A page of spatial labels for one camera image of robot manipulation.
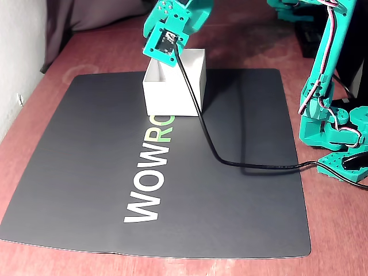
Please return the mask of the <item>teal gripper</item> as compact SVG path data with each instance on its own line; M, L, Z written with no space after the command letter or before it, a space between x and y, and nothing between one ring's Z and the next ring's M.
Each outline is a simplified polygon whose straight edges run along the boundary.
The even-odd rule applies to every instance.
M143 26L143 36L148 39L157 23L178 37L197 33L209 18L212 0L157 1Z

